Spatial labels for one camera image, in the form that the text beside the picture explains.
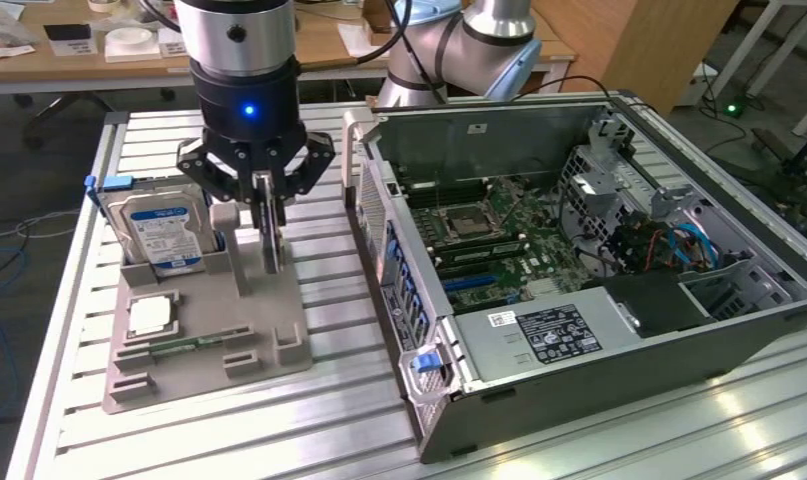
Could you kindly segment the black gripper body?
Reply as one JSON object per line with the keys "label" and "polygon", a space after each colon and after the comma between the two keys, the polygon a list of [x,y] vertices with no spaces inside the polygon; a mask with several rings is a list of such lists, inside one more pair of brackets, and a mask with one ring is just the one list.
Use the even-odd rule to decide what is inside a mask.
{"label": "black gripper body", "polygon": [[237,143],[284,150],[304,147],[296,59],[254,76],[213,74],[194,60],[189,67],[204,120],[202,139],[210,150],[232,150]]}

